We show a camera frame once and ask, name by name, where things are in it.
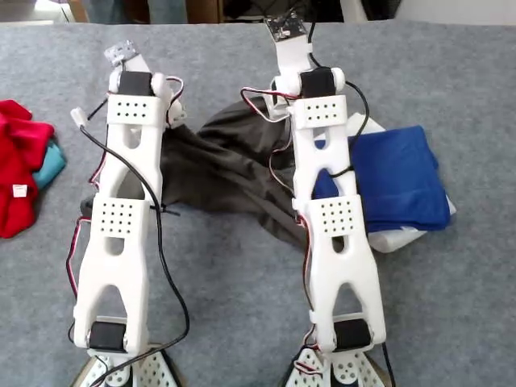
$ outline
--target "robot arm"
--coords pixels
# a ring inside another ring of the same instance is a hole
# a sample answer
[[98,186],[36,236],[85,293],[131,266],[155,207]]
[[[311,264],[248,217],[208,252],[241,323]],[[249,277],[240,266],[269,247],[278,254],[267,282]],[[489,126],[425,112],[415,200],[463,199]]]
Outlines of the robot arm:
[[[165,115],[169,114],[169,122],[178,124],[185,113],[177,98],[173,99],[174,93],[165,76],[150,73],[131,42],[106,50],[106,57],[115,67],[107,98],[107,147],[135,168],[160,203]],[[79,127],[86,126],[88,119],[81,109],[73,110],[72,116]],[[144,199],[127,198],[127,192],[121,195],[120,187],[128,172],[124,163],[106,154],[73,309],[74,343],[87,348],[91,356],[104,356],[114,366],[148,350],[148,276],[144,252],[150,206],[154,201],[140,181],[134,181],[136,187],[132,188],[138,192],[141,189],[137,185],[142,185]],[[98,316],[98,302],[108,286],[120,292],[127,316]],[[121,377],[127,381],[129,374],[126,369]]]
[[[357,359],[365,360],[363,352],[385,341],[377,265],[368,245],[355,173],[350,168],[346,97],[337,94],[344,88],[343,72],[337,68],[312,69],[312,47],[302,21],[295,14],[286,18],[266,22],[275,41],[280,69],[271,89],[299,98],[290,105],[281,97],[264,98],[271,118],[288,115],[292,121],[296,165],[293,208],[310,233],[310,321],[314,324],[318,360],[323,364],[319,369],[323,385],[329,385],[333,378],[348,385],[360,379],[358,371],[342,372],[337,377],[341,369],[337,365],[344,361],[355,366]],[[325,135],[323,149],[314,143],[320,133]],[[330,174],[347,171],[334,179],[339,189],[337,198],[312,200],[321,169]],[[335,250],[333,239],[343,243],[342,250]],[[339,289],[346,284],[360,301],[362,311],[334,316]],[[305,348],[299,359],[309,359],[310,351]],[[294,374],[285,385],[298,384]]]

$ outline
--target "red cloth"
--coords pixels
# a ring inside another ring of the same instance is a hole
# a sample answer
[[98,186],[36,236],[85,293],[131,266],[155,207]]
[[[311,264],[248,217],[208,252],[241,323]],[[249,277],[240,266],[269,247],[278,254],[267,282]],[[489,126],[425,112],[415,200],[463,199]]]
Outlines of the red cloth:
[[[11,238],[35,221],[38,188],[31,173],[41,169],[54,128],[31,118],[17,102],[0,101],[0,238]],[[26,185],[27,195],[16,197],[15,185]]]
[[[27,196],[15,198],[13,185],[27,185]],[[15,144],[0,124],[0,238],[11,238],[35,221],[32,202],[38,188]]]
[[39,171],[45,159],[48,141],[54,128],[47,123],[30,121],[32,113],[12,100],[0,101],[0,126],[7,125],[7,134],[15,143],[25,164]]

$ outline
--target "folded blue towel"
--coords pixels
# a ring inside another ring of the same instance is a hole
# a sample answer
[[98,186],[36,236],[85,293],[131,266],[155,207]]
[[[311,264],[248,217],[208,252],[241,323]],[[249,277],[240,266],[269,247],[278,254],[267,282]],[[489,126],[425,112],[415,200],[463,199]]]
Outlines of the folded blue towel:
[[35,183],[38,185],[38,189],[42,189],[50,184],[50,182],[54,180],[54,177],[56,177],[65,166],[66,160],[60,148],[53,141],[49,141],[43,166],[38,172],[32,174]]
[[[316,141],[318,148],[323,145],[323,140]],[[434,231],[450,223],[446,193],[437,175],[439,165],[422,127],[361,135],[353,148],[352,163],[369,232],[402,226]],[[328,171],[321,171],[314,197],[338,195]]]

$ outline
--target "white label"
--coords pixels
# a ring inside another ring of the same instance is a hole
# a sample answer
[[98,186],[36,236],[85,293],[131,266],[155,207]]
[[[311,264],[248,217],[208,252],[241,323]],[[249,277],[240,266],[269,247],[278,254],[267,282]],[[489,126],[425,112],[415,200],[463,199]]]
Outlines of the white label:
[[13,184],[13,197],[26,198],[27,197],[27,184]]

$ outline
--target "gray carpet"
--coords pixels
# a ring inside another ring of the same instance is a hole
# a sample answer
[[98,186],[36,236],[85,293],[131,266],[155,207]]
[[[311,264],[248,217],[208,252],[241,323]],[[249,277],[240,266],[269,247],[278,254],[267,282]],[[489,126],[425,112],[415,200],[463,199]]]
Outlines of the gray carpet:
[[[86,359],[65,337],[73,308],[65,257],[101,154],[69,111],[102,99],[104,48],[132,39],[152,69],[183,77],[192,128],[238,100],[241,86],[267,87],[275,52],[262,26],[0,27],[0,39],[0,98],[53,123],[69,160],[37,224],[0,241],[0,385],[64,386]],[[459,211],[446,231],[377,255],[398,385],[514,385],[516,29],[328,25],[317,26],[314,46],[323,64],[342,67],[363,89],[377,122],[427,129]],[[348,94],[350,113],[361,109]],[[100,137],[103,122],[91,127]],[[275,385],[308,327],[302,253],[250,217],[179,211],[165,217],[164,247],[192,331],[169,353],[193,387]],[[149,329],[165,341],[180,332],[182,317],[155,240],[152,227]]]

